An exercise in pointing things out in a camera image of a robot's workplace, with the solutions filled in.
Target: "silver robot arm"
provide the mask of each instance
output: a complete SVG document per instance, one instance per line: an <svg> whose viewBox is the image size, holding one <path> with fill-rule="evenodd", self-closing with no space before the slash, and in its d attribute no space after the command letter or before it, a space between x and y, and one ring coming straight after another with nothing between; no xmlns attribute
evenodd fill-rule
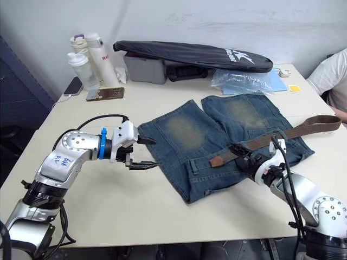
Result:
<svg viewBox="0 0 347 260"><path fill-rule="evenodd" d="M32 258L43 258L52 239L55 227L51 225L59 213L63 198L87 160L109 159L121 161L130 170L145 170L157 166L150 161L133 162L132 145L155 144L155 141L138 135L137 128L125 121L106 139L101 135L83 131L66 133L38 169L34 181L22 181L28 190L20 199L6 222L13 248L19 248Z"/></svg>
<svg viewBox="0 0 347 260"><path fill-rule="evenodd" d="M282 150L286 151L285 141L278 140ZM237 154L237 166L248 173L251 180L261 186L268 186L273 194L288 203L284 187L291 202L293 194L284 168L284 157L273 143L270 143L271 158L254 153L242 146L231 145ZM300 208L299 214L305 220L303 242L306 244L304 259L347 258L347 208L343 202L319 189L312 181L291 171L293 186Z"/></svg>

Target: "jeans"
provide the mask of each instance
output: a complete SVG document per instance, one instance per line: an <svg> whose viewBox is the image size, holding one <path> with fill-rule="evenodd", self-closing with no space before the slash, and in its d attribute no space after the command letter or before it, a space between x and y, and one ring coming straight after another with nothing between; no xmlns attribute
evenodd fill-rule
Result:
<svg viewBox="0 0 347 260"><path fill-rule="evenodd" d="M301 138L287 139L292 128L268 98L261 95L208 96L202 111L193 100L138 127L156 140L147 148L169 182L187 203L230 187L247 176L231 161L211 168L209 160L228 150L229 143L247 147L246 140L279 132L286 140L291 166L314 153ZM258 149L269 156L268 147Z"/></svg>

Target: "bottle cap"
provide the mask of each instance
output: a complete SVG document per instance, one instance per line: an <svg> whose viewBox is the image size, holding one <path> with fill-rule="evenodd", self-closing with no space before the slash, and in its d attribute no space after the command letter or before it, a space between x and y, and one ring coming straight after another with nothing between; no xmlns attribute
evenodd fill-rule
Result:
<svg viewBox="0 0 347 260"><path fill-rule="evenodd" d="M104 45L99 34L96 32L93 32L91 34L86 34L85 40L87 41L89 48L100 48L101 46Z"/></svg>
<svg viewBox="0 0 347 260"><path fill-rule="evenodd" d="M88 62L88 58L82 53L68 53L67 56L72 67L81 66Z"/></svg>
<svg viewBox="0 0 347 260"><path fill-rule="evenodd" d="M70 44L73 48L88 48L85 36L78 34L70 38Z"/></svg>

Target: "brown leather patch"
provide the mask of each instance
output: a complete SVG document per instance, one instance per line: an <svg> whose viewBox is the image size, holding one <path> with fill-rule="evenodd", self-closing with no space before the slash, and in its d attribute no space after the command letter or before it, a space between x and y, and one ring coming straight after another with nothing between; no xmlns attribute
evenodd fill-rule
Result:
<svg viewBox="0 0 347 260"><path fill-rule="evenodd" d="M216 156L210 160L210 164L212 168L220 167L224 165L224 160L221 156Z"/></svg>

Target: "logo on bag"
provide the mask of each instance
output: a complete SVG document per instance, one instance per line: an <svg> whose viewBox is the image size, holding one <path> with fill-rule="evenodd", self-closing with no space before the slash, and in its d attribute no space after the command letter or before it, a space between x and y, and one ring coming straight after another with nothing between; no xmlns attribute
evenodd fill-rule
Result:
<svg viewBox="0 0 347 260"><path fill-rule="evenodd" d="M237 62L237 61L240 61L242 58L244 58L247 61L254 64L252 59L246 53L242 53L238 50L230 50L230 49L225 49L225 50L226 50L227 55L231 61Z"/></svg>

